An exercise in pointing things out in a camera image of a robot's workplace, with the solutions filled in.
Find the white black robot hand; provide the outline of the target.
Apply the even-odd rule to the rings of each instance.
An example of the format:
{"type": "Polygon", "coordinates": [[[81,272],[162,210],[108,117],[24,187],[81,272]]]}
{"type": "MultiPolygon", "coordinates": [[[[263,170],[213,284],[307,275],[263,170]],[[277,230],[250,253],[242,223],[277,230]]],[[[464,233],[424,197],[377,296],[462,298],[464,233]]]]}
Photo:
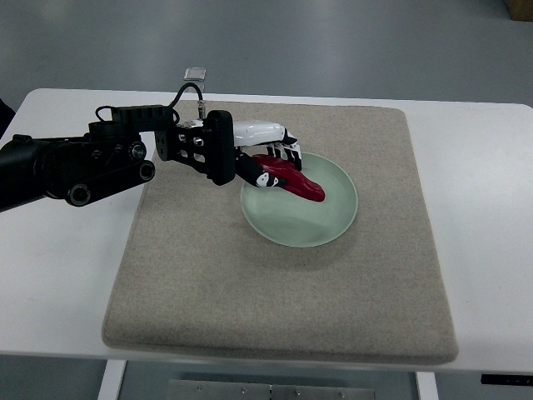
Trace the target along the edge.
{"type": "Polygon", "coordinates": [[[229,112],[211,111],[202,127],[213,143],[207,177],[217,185],[238,176],[256,188],[284,188],[302,170],[301,148],[288,129],[276,122],[234,121],[229,112]]]}

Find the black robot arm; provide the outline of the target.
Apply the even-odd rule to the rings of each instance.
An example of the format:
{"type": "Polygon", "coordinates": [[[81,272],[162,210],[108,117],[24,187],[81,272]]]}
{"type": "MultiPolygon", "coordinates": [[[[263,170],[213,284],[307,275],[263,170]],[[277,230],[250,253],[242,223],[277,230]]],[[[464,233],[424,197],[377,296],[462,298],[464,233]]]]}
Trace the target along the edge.
{"type": "Polygon", "coordinates": [[[1,209],[44,197],[83,207],[152,180],[141,135],[176,128],[174,107],[188,88],[202,91],[187,82],[166,106],[110,107],[111,119],[98,118],[81,137],[14,135],[1,149],[1,209]]]}

